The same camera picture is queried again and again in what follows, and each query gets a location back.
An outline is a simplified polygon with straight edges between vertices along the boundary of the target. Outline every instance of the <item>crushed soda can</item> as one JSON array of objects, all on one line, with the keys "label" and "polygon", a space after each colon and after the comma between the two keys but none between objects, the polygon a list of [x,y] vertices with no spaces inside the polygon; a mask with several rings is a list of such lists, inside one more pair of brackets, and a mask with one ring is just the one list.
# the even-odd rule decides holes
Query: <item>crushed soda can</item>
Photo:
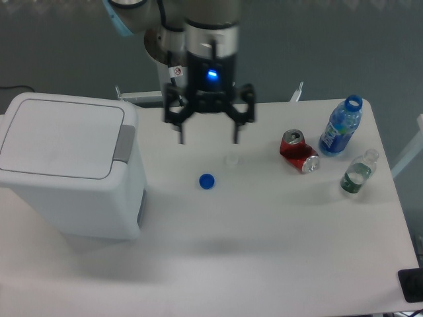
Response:
[{"label": "crushed soda can", "polygon": [[319,154],[306,144],[304,134],[300,130],[292,129],[284,133],[279,152],[303,174],[319,168]]}]

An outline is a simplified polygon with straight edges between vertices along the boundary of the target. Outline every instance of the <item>blue led light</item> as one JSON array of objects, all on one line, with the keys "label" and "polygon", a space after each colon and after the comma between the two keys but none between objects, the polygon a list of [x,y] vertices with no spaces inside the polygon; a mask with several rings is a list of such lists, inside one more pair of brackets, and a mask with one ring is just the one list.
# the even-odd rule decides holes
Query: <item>blue led light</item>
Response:
[{"label": "blue led light", "polygon": [[207,79],[209,81],[217,81],[219,79],[219,76],[217,75],[217,72],[216,71],[214,71],[213,69],[210,69],[207,72]]}]

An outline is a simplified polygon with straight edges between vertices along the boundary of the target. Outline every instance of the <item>green bottle label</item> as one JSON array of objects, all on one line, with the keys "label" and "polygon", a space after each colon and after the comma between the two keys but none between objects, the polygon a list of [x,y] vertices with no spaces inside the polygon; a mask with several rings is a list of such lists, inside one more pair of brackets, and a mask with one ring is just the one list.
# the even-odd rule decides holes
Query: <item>green bottle label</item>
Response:
[{"label": "green bottle label", "polygon": [[341,179],[341,187],[344,188],[348,193],[356,194],[363,185],[358,185],[354,183],[347,173],[344,174],[344,177]]},{"label": "green bottle label", "polygon": [[[367,179],[369,179],[369,177],[371,175],[371,169],[363,163],[354,164],[352,167],[353,167],[354,172],[356,174],[359,174],[363,178],[362,183],[364,184],[365,181]],[[345,172],[344,176],[341,179],[341,187],[344,188],[344,190],[346,190],[348,193],[351,193],[351,194],[358,193],[358,191],[363,186],[363,184],[354,183],[351,180],[351,178],[349,177],[347,172]]]}]

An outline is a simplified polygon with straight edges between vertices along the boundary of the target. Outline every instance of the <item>blue bottle label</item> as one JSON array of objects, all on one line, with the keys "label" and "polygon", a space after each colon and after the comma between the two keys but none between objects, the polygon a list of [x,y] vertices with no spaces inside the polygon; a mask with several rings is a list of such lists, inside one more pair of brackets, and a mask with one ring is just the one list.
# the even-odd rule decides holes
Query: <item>blue bottle label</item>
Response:
[{"label": "blue bottle label", "polygon": [[321,147],[328,152],[341,152],[345,149],[353,133],[346,134],[344,127],[335,127],[332,122],[329,122],[320,138]]}]

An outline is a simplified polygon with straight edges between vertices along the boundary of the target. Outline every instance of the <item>small water bottle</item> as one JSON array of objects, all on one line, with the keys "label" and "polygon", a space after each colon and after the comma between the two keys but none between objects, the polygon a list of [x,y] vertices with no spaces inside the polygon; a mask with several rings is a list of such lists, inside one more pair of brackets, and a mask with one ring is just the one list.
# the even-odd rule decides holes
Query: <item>small water bottle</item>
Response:
[{"label": "small water bottle", "polygon": [[374,149],[367,150],[364,155],[356,157],[342,177],[341,187],[348,193],[358,193],[364,183],[376,171],[378,158],[379,153]]},{"label": "small water bottle", "polygon": [[360,124],[362,106],[361,97],[353,94],[333,110],[319,141],[319,148],[323,154],[334,157],[345,149]]}]

